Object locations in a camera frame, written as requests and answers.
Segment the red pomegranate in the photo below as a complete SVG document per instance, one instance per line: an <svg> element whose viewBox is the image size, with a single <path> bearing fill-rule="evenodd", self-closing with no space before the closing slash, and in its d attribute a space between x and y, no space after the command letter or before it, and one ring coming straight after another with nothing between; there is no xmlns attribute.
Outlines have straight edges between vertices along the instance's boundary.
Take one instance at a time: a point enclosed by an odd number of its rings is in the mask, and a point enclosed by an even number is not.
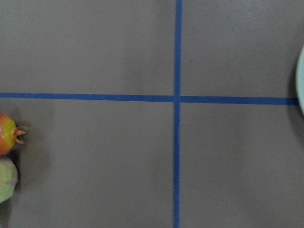
<svg viewBox="0 0 304 228"><path fill-rule="evenodd" d="M15 145L24 144L20 137L27 131L27 127L17 126L10 116L0 113L0 155L8 154Z"/></svg>

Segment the light green plate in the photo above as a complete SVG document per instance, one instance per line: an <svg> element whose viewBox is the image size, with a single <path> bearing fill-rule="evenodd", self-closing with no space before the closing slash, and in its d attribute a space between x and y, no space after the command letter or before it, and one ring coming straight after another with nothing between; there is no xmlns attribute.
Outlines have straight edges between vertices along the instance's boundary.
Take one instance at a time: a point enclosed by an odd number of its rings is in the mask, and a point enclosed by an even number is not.
<svg viewBox="0 0 304 228"><path fill-rule="evenodd" d="M304 47L301 48L295 74L296 93L302 114L304 114Z"/></svg>

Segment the pale green peach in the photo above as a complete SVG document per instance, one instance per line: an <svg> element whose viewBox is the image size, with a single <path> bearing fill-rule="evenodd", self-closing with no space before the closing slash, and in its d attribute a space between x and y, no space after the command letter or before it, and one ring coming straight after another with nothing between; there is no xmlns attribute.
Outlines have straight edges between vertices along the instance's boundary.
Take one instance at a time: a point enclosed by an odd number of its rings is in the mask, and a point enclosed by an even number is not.
<svg viewBox="0 0 304 228"><path fill-rule="evenodd" d="M0 202L10 199L18 183L18 171L15 164L7 157L0 158Z"/></svg>

